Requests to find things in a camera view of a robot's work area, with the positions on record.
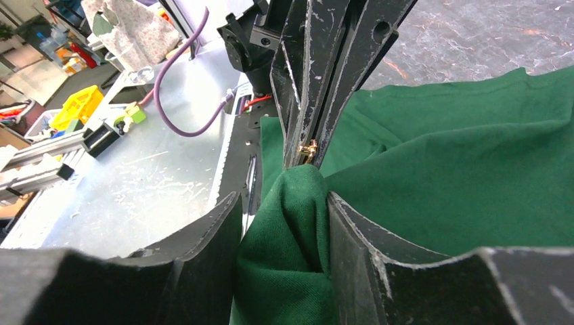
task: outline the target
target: screw hole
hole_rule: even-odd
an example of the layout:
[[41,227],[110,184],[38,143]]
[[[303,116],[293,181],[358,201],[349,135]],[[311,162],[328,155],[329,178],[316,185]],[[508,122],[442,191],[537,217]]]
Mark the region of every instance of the screw hole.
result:
[[381,43],[385,35],[389,33],[391,27],[387,22],[379,22],[377,26],[373,29],[373,40],[377,43]]

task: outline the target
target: red wire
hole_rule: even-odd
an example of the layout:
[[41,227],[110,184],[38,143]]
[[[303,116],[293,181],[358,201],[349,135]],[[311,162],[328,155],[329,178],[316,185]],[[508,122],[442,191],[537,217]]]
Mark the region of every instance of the red wire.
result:
[[254,100],[251,100],[251,101],[247,102],[247,104],[245,104],[245,107],[243,107],[242,113],[245,113],[251,106],[253,106],[253,105],[255,105],[255,104],[259,103],[259,102],[262,102],[262,101],[264,101],[264,100],[271,99],[271,98],[273,98],[273,96],[271,96],[271,95],[265,95],[265,96],[263,96],[263,97],[255,98]]

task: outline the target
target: gold screw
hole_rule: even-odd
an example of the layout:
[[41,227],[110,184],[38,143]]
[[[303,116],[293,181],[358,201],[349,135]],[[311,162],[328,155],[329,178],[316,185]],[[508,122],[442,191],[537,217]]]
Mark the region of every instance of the gold screw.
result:
[[298,148],[299,153],[307,157],[305,164],[308,164],[311,162],[311,160],[313,160],[313,156],[315,156],[317,150],[319,150],[317,140],[311,140],[310,146],[299,146]]

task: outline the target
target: gray marbled surface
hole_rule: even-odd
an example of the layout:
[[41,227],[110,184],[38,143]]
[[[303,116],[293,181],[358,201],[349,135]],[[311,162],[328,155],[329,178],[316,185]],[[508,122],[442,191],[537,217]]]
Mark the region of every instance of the gray marbled surface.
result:
[[574,0],[418,0],[399,34],[364,89],[542,74],[574,64]]

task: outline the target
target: green fabric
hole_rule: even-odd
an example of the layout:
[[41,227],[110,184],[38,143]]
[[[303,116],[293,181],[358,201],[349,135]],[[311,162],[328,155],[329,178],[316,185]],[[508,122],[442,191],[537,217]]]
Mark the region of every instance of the green fabric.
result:
[[478,246],[573,246],[573,108],[574,67],[359,91],[322,176],[312,166],[281,172],[278,120],[263,119],[265,199],[240,245],[234,321],[332,323],[328,190],[382,227],[448,255]]

